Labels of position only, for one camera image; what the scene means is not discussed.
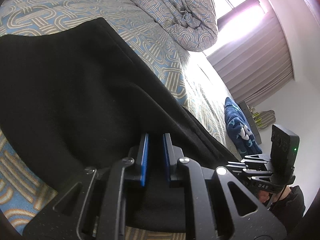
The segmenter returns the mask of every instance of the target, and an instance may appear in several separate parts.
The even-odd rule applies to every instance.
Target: patterned bedspread
[[[130,0],[5,0],[0,35],[52,34],[98,17],[105,18],[176,100],[239,158],[226,133],[224,101],[230,93],[221,78],[204,54],[183,49]],[[0,209],[11,224],[21,233],[55,194],[25,166],[0,130]],[[126,240],[184,237],[128,228]]]

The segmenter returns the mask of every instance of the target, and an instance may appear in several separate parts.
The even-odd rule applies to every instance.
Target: beige curtain
[[[293,79],[289,48],[275,13],[207,57],[237,103],[256,106]]]

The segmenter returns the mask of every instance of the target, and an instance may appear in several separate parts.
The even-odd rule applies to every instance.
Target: window
[[[265,11],[253,6],[235,16],[219,31],[217,42],[203,53],[208,57],[225,44],[240,39],[252,31],[263,19]]]
[[[214,0],[214,3],[219,30],[248,8],[260,6],[259,0]]]

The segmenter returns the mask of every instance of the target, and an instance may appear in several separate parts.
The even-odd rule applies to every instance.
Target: screw
[[[218,167],[216,169],[216,172],[219,174],[219,175],[225,175],[227,174],[227,169],[225,167]]]
[[[134,159],[131,158],[131,157],[125,157],[122,159],[122,161],[125,163],[125,164],[130,164],[130,163],[133,163],[134,162]]]
[[[96,169],[95,169],[94,167],[86,167],[86,168],[84,169],[84,171],[85,171],[87,174],[92,174],[92,173],[94,173],[95,170],[96,170]]]
[[[183,163],[183,164],[186,164],[190,161],[190,159],[188,157],[182,157],[179,159],[179,162]]]

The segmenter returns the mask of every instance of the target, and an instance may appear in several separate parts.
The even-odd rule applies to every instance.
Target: comforter
[[[131,0],[186,50],[203,51],[217,41],[213,0]]]

